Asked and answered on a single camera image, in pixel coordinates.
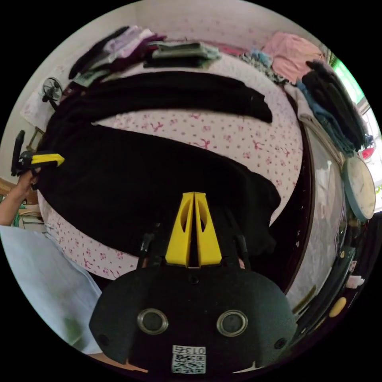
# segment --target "black clothing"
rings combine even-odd
[[[269,180],[208,150],[92,124],[127,111],[177,106],[241,115],[260,109],[271,116],[263,95],[231,78],[162,72],[102,83],[70,96],[51,117],[39,150],[58,152],[65,161],[41,170],[42,195],[86,235],[137,254],[154,223],[175,217],[182,193],[205,192],[212,207],[230,208],[250,255],[272,251],[269,222],[280,196]]]
[[[100,58],[103,47],[107,44],[107,42],[117,38],[128,29],[128,26],[119,28],[111,35],[105,37],[104,39],[98,41],[95,45],[93,45],[93,47],[90,48],[83,56],[81,56],[72,66],[69,72],[69,79],[72,80],[78,73],[86,71],[86,69],[89,68],[95,62],[95,60],[98,60]]]
[[[343,93],[335,76],[329,74],[319,64],[311,63],[315,68],[302,77],[303,84],[307,87],[312,97],[325,110],[333,115],[344,135],[354,144],[358,151],[365,144],[365,132],[355,115],[353,106],[348,100],[348,95]]]

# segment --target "bed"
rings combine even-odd
[[[59,79],[65,87],[72,63],[83,52],[84,49],[68,57],[50,76]],[[119,77],[147,71],[158,69],[143,69],[138,65]],[[269,126],[250,117],[197,110],[133,112],[100,123],[212,150],[270,179],[281,196],[281,204],[271,218],[271,233],[279,246],[273,255],[256,259],[253,269],[277,280],[294,309],[312,289],[319,291],[335,257],[335,238],[327,233],[338,230],[337,223],[343,213],[336,207],[342,206],[343,200],[334,196],[341,188],[339,169],[332,164],[329,170],[322,169],[330,161],[330,155],[314,136],[302,130],[283,90],[262,73],[225,53],[208,71],[241,80],[263,93],[273,113],[272,124]],[[21,114],[31,124],[44,128],[53,110],[50,105],[41,103],[39,91],[31,95]],[[299,211],[296,211],[297,203],[302,204]],[[136,268],[138,259],[135,256],[87,237],[59,216],[41,194],[39,204],[49,234],[69,258],[90,273],[113,280]],[[290,223],[291,216],[296,217],[295,224]]]
[[[56,69],[56,73],[60,70],[65,72],[68,67],[62,65]],[[121,76],[143,71],[158,69],[144,69],[141,64]],[[140,111],[117,115],[100,121],[100,124],[114,129],[155,134],[212,150],[263,175],[273,182],[281,196],[280,206],[271,218],[272,224],[285,208],[300,174],[303,147],[295,113],[281,88],[236,57],[222,54],[222,58],[212,64],[208,71],[241,80],[264,94],[273,113],[272,124],[251,117],[198,110]],[[40,193],[39,204],[48,232],[60,243],[68,257],[89,272],[115,279],[135,269],[136,257],[108,248],[81,233],[59,216]]]

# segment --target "white wall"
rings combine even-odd
[[[246,49],[261,48],[275,31],[281,30],[300,35],[321,47],[314,36],[289,19],[241,0],[143,0],[115,9],[62,42],[30,78],[15,103],[1,141],[1,178],[16,181],[10,175],[15,138],[20,130],[25,130],[25,148],[34,132],[34,126],[21,117],[20,111],[33,91],[41,86],[41,81],[74,52],[82,49],[85,52],[87,47],[120,26],[134,24],[167,34],[169,38],[203,39]]]
[[[184,37],[262,48],[275,31],[320,41],[284,16],[242,0],[144,0],[136,3],[138,22],[170,38]]]

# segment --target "pink clothing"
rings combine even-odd
[[[310,72],[306,61],[325,58],[308,40],[285,32],[276,32],[262,51],[273,57],[272,69],[293,83]]]

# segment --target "dark folded clothes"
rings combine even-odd
[[[366,144],[366,134],[361,116],[354,109],[345,87],[322,63],[307,61],[307,65],[313,70],[302,77],[302,82],[314,99],[334,116],[355,149],[360,150]]]
[[[147,59],[144,68],[200,68],[206,64],[208,59],[200,57],[174,57]]]
[[[72,66],[69,72],[69,79],[73,79],[78,73],[86,71],[87,68],[94,63],[94,60],[99,60],[102,55],[102,49],[106,43],[129,29],[128,26],[117,29],[111,35],[105,37],[101,41],[98,41],[92,48],[90,48],[83,56],[81,56],[76,63]]]

